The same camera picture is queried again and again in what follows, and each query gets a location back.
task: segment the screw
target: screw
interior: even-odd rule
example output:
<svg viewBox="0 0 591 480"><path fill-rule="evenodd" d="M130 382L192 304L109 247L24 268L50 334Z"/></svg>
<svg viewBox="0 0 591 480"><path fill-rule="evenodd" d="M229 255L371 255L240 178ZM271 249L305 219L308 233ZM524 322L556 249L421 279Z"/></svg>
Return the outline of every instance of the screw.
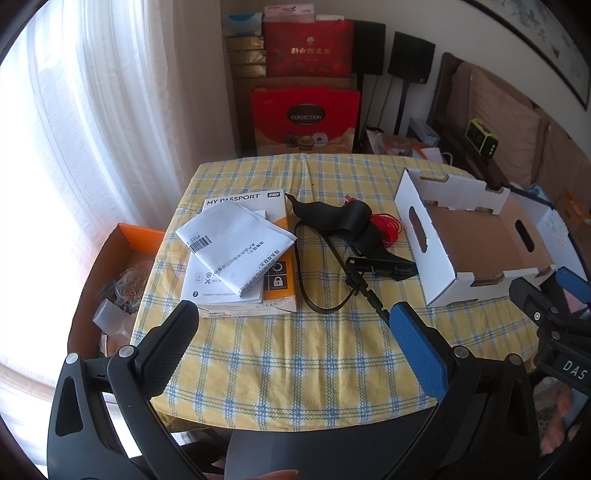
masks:
<svg viewBox="0 0 591 480"><path fill-rule="evenodd" d="M68 355L66 357L66 363L68 365L73 364L76 360L78 360L78 354L77 353L70 353L70 355Z"/></svg>
<svg viewBox="0 0 591 480"><path fill-rule="evenodd" d="M125 345L122 346L121 349L119 350L119 356L122 356L123 358L127 358L131 355L133 355L135 352L135 348L132 347L131 345Z"/></svg>
<svg viewBox="0 0 591 480"><path fill-rule="evenodd" d="M465 346L458 345L453 349L453 354L458 358L466 358L468 355L470 355L470 352Z"/></svg>
<svg viewBox="0 0 591 480"><path fill-rule="evenodd" d="M509 355L509 362L513 365L521 365L521 357L516 353L512 353Z"/></svg>

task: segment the white wall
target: white wall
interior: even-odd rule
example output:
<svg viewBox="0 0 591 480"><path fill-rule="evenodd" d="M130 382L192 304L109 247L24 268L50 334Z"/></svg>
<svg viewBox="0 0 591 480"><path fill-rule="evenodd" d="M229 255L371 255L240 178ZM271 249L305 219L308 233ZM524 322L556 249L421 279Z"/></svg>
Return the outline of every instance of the white wall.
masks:
<svg viewBox="0 0 591 480"><path fill-rule="evenodd" d="M220 0L222 13L262 11L272 0ZM435 58L426 85L411 84L402 117L401 132L409 116L426 119L437 83L441 55L448 51L463 60L481 65L524 92L552 116L591 159L591 108L585 111L556 72L516 35L480 10L462 0L316 0L316 13L340 14L345 18L386 23L388 67L394 31L424 38L436 45ZM375 125L390 76L379 80L369 124ZM365 77L364 105L374 77ZM392 131L396 120L402 80L394 79L381 128Z"/></svg>

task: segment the barcode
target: barcode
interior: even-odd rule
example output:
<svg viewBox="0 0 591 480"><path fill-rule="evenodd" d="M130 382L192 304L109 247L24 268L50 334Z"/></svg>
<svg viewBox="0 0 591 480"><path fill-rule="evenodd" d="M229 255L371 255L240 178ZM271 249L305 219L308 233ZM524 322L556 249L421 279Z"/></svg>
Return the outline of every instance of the barcode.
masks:
<svg viewBox="0 0 591 480"><path fill-rule="evenodd" d="M210 245L212 241L209 239L207 235L197 238L194 242L189 244L189 248L193 251L193 253L199 252L203 247Z"/></svg>

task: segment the sofa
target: sofa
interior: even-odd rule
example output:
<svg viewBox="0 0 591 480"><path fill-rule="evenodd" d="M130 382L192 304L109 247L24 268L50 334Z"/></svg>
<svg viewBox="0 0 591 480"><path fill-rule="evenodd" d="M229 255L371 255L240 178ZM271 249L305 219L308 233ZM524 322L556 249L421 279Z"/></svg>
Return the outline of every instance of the sofa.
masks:
<svg viewBox="0 0 591 480"><path fill-rule="evenodd" d="M464 136L473 118L499 139L491 160L479 155ZM512 183L528 189L536 184L554 205L568 189L591 209L589 159L550 115L494 73L444 53L427 123L441 137L440 149L453 154L453 165L492 188ZM591 265L591 242L575 241Z"/></svg>

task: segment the red wire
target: red wire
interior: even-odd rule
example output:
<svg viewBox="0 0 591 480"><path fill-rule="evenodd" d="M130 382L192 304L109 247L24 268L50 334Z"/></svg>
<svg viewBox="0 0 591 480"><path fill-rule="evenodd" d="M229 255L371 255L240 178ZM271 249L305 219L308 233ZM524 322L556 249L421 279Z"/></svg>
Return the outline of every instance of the red wire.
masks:
<svg viewBox="0 0 591 480"><path fill-rule="evenodd" d="M345 205L353 200L357 199L351 198L345 200ZM370 220L376 227L378 227L382 234L382 243L384 246L391 247L394 245L394 242L398 240L398 235L402 232L402 224L400 223L400 220L389 213L374 213Z"/></svg>

